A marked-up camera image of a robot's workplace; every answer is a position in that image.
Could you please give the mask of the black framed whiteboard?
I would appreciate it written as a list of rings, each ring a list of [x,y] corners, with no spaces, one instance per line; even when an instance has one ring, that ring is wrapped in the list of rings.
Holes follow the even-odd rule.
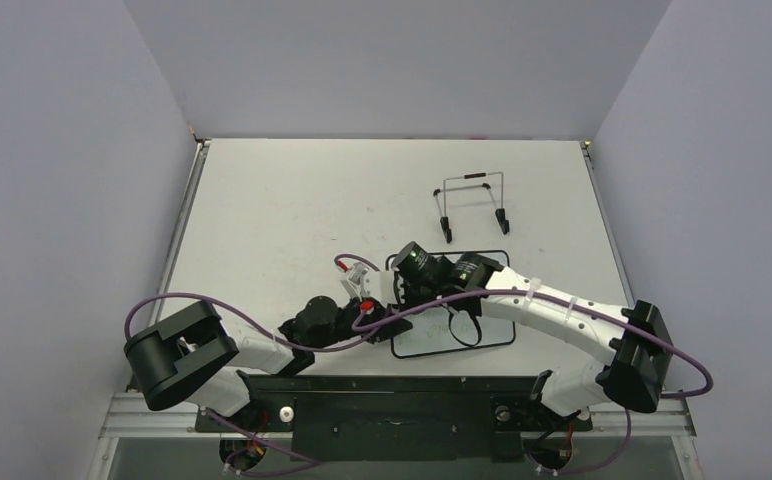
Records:
[[[391,339],[392,355],[411,359],[472,349],[507,346],[516,340],[511,323],[478,317],[465,312],[453,316],[436,307],[408,317],[413,328]]]

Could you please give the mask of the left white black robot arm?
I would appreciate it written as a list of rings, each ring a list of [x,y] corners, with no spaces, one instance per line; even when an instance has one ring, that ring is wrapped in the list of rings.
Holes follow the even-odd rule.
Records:
[[[270,330],[217,299],[187,297],[190,305],[138,332],[132,321],[152,301],[135,305],[124,323],[125,357],[150,410],[192,403],[215,410],[237,430],[253,427],[260,416],[245,370],[291,377],[313,365],[318,353],[389,341],[413,327],[405,318],[386,323],[389,310],[372,298],[339,306],[317,296]]]

